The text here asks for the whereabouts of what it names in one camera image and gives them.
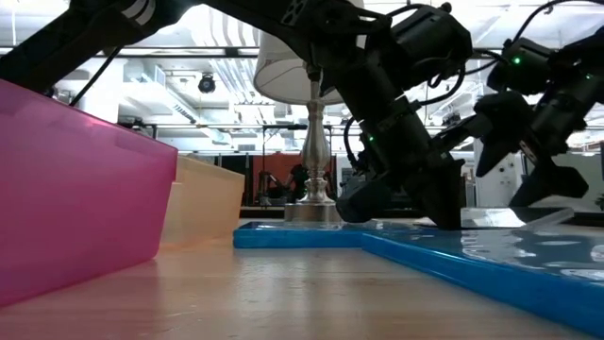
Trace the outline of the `blue plastic disc case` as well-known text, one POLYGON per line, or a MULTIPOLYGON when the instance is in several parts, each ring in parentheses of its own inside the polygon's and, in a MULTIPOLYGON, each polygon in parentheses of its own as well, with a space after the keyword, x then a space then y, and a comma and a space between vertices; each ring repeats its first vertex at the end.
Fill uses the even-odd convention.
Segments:
POLYGON ((235 229, 232 245, 251 248, 355 248, 366 234, 414 234, 425 228, 410 224, 372 220, 366 223, 260 222, 252 221, 235 229))
POLYGON ((604 235, 529 229, 380 231, 363 250, 604 339, 604 235))

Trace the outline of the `red partition panel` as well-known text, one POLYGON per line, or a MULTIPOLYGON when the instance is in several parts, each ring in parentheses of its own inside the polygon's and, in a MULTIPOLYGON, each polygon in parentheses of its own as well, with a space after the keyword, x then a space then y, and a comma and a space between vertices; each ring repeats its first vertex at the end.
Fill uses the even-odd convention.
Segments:
POLYGON ((259 206, 283 205, 291 197, 293 168, 301 162, 295 154, 274 153, 253 158, 254 203, 259 206))

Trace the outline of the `clear grey jewel case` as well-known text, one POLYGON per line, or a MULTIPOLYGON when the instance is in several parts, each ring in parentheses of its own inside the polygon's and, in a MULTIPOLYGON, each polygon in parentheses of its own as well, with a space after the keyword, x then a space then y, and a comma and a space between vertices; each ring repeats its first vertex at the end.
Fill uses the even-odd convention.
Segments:
POLYGON ((463 208, 459 222, 440 230, 534 229, 574 216, 571 208, 463 208))

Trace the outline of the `person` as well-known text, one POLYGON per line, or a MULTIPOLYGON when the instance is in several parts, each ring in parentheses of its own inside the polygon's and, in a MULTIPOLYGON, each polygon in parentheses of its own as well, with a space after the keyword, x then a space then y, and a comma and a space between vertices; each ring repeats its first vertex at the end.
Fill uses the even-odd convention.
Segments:
POLYGON ((306 181, 309 179, 308 169, 301 163, 296 164, 283 184, 288 192, 288 202, 295 203, 306 195, 306 181))

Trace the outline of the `pink translucent plastic bin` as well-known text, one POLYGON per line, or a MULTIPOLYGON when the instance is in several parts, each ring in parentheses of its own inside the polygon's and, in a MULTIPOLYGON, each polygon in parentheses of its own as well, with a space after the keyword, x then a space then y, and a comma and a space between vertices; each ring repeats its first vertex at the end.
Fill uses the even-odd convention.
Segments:
POLYGON ((152 259, 176 158, 0 80, 0 308, 152 259))

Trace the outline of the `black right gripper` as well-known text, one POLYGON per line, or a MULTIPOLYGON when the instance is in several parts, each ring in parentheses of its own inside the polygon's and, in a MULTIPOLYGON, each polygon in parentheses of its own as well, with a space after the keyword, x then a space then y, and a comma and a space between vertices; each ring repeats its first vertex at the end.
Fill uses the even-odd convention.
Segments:
MULTIPOLYGON (((587 84, 548 89, 535 108, 531 122, 540 146, 549 156, 566 153, 567 138, 584 130, 584 117, 595 104, 595 87, 587 84)), ((477 175, 483 177, 508 154, 519 149, 519 142, 529 125, 531 106, 518 92, 484 95, 475 105, 478 116, 488 120, 491 128, 480 139, 483 148, 477 175)), ((582 198, 588 183, 580 172, 553 161, 540 162, 512 197, 510 206, 530 206, 550 196, 582 198)))

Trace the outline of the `white shade silver table lamp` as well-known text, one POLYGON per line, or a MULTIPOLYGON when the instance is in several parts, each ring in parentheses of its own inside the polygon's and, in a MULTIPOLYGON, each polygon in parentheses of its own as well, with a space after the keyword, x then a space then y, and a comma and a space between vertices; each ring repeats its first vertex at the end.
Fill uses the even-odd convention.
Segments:
POLYGON ((288 105, 304 105, 308 127, 301 150, 301 163, 308 169, 302 197, 285 206, 287 222, 341 221, 335 201, 327 195, 326 167, 331 148, 323 126, 325 105, 341 104, 335 92, 320 93, 322 70, 306 63, 282 40, 260 34, 260 55, 253 84, 263 96, 288 105))

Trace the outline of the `orange translucent plastic bin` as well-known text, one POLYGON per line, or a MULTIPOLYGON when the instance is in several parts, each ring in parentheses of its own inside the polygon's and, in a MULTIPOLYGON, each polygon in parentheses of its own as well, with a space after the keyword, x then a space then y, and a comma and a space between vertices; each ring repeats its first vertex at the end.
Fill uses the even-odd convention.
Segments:
POLYGON ((229 236, 240 219, 245 176, 178 157, 160 244, 192 246, 229 236))

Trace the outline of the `white cabinet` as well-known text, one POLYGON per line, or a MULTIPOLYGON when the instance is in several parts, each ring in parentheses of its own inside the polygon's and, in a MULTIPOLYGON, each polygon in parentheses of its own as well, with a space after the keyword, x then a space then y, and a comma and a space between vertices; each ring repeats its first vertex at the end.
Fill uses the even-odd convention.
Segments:
POLYGON ((509 154, 486 175, 478 176, 478 161, 483 150, 480 140, 474 141, 475 189, 477 206, 482 208, 507 207, 515 194, 520 179, 518 157, 509 154))

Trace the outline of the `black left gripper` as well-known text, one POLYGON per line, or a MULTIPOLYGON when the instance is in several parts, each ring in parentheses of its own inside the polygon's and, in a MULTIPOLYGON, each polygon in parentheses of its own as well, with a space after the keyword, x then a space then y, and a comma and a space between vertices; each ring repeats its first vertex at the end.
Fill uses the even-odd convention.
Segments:
MULTIPOLYGON (((362 119, 362 142, 369 169, 403 184, 424 174, 418 198, 427 217, 441 230, 461 228, 462 160, 453 160, 439 148, 416 111, 418 101, 395 101, 386 109, 362 119)), ((347 186, 337 199, 345 222, 367 222, 391 200, 390 188, 380 181, 347 186)))

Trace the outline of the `black overhead rail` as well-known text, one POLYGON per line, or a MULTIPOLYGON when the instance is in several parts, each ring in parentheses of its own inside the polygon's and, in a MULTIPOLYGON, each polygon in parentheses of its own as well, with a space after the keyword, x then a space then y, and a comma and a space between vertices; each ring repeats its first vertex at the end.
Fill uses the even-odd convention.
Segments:
POLYGON ((258 47, 249 46, 190 46, 152 47, 127 46, 118 53, 117 59, 255 59, 258 47))

